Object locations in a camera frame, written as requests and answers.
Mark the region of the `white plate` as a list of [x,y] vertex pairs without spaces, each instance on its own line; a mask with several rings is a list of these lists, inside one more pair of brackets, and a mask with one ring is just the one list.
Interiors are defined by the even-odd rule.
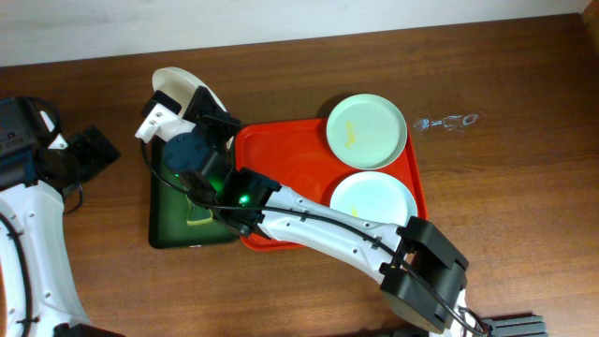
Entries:
[[180,111],[175,112],[173,108],[167,108],[165,103],[157,103],[149,113],[149,125],[152,127],[153,133],[164,142],[194,129],[196,124],[185,120],[183,114],[191,105],[192,97],[198,87],[207,88],[216,105],[227,112],[212,89],[184,69],[174,66],[157,69],[153,74],[152,81],[155,93],[160,91],[181,106]]

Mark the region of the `yellow green scrub sponge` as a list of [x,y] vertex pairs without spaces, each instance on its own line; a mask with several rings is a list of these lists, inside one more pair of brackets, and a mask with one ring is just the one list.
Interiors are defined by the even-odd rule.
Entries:
[[186,223],[188,226],[205,226],[212,222],[212,211],[202,208],[187,198]]

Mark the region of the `light blue plate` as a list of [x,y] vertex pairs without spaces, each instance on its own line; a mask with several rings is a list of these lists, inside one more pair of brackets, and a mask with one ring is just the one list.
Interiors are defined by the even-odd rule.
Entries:
[[418,216],[416,199],[408,187],[378,171],[363,171],[345,178],[334,189],[329,206],[364,220],[401,226]]

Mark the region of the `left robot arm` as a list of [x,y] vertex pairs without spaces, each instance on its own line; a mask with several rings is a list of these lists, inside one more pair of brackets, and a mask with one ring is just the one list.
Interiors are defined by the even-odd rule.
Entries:
[[120,156],[94,126],[66,139],[33,96],[1,101],[1,275],[8,336],[107,336],[85,313],[64,237],[66,199]]

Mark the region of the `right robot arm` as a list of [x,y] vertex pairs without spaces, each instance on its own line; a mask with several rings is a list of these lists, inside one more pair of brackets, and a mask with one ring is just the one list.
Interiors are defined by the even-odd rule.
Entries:
[[206,86],[193,90],[186,107],[157,90],[142,115],[135,136],[143,145],[154,138],[165,142],[161,162],[179,181],[174,190],[232,233],[298,243],[363,271],[397,316],[430,333],[459,324],[473,336],[490,334],[460,305],[468,260],[434,224],[416,216],[404,225],[363,220],[235,168],[226,144],[241,123]]

